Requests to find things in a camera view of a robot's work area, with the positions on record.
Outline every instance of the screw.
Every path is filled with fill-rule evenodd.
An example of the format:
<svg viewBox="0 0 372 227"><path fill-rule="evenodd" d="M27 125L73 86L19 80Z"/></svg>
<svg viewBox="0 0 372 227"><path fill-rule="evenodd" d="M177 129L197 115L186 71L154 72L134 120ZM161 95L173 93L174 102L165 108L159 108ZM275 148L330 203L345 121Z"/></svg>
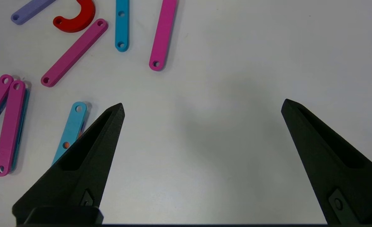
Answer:
<svg viewBox="0 0 372 227"><path fill-rule="evenodd" d="M338 210L343 210L343 203L338 198L334 199L334 205Z"/></svg>

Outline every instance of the light blue plastic bar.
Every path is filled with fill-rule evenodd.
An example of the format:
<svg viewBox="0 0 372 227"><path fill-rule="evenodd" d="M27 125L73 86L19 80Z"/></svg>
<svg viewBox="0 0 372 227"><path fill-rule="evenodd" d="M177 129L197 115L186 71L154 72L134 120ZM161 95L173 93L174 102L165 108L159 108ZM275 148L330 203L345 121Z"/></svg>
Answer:
<svg viewBox="0 0 372 227"><path fill-rule="evenodd" d="M27 105L29 104L29 96L30 96L30 91L29 89L26 89L25 99L24 99L23 108L22 108L22 114L20 115L19 132L17 134L15 152L13 152L12 167L10 168L10 172L13 172L16 168L17 157L19 155L20 138L22 135L23 123L25 122Z"/></svg>
<svg viewBox="0 0 372 227"><path fill-rule="evenodd" d="M72 105L53 164L58 161L67 150L67 148L64 147L64 144L69 143L69 146L71 146L76 139L78 139L78 136L83 129L87 109L88 107L83 102L76 102Z"/></svg>
<svg viewBox="0 0 372 227"><path fill-rule="evenodd" d="M130 0L115 1L115 47L119 52L128 50L128 23Z"/></svg>
<svg viewBox="0 0 372 227"><path fill-rule="evenodd" d="M10 16L10 20L22 25L56 0L31 0Z"/></svg>

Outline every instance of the white table surface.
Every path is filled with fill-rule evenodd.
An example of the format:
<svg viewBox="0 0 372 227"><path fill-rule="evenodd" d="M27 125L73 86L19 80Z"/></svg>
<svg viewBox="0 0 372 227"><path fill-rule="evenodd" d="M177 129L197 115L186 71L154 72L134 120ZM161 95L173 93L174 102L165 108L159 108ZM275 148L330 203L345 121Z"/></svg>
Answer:
<svg viewBox="0 0 372 227"><path fill-rule="evenodd" d="M372 0L180 0L167 66L148 66L161 0L131 0L130 48L109 29L53 88L40 78L84 32L59 0L22 26L28 0L0 0L0 76L32 83L17 170L0 177L0 226L50 167L69 109L88 127L122 102L126 117L100 209L104 223L325 223L280 113L305 105L372 161Z"/></svg>

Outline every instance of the red hook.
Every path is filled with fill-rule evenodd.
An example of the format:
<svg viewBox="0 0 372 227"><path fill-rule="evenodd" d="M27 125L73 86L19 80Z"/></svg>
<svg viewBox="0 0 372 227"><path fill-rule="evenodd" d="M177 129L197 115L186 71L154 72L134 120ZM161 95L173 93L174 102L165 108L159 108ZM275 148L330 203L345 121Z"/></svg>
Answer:
<svg viewBox="0 0 372 227"><path fill-rule="evenodd" d="M76 0L81 5L81 12L73 19L65 19L62 16L54 18L53 24L63 32L79 32L89 24L95 17L95 4L92 0Z"/></svg>

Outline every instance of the hole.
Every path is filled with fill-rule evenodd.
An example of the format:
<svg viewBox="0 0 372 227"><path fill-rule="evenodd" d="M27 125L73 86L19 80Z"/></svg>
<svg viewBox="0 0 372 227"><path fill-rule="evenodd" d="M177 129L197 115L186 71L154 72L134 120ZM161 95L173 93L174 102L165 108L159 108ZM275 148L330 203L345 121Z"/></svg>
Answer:
<svg viewBox="0 0 372 227"><path fill-rule="evenodd" d="M13 89L15 89L15 90L19 90L19 88L20 88L20 84L14 84L13 85Z"/></svg>
<svg viewBox="0 0 372 227"><path fill-rule="evenodd" d="M0 166L0 173L3 173L4 172L4 167L3 166Z"/></svg>
<svg viewBox="0 0 372 227"><path fill-rule="evenodd" d="M69 146L70 146L69 142L65 142L65 143L62 144L62 147L63 147L64 149L68 149Z"/></svg>
<svg viewBox="0 0 372 227"><path fill-rule="evenodd" d="M75 111L78 112L78 113L81 112L81 111L82 111L82 106L80 106L80 105L77 106L77 107L75 108Z"/></svg>
<svg viewBox="0 0 372 227"><path fill-rule="evenodd" d="M120 47L120 48L123 48L124 47L124 43L123 42L118 42L117 43L117 46Z"/></svg>

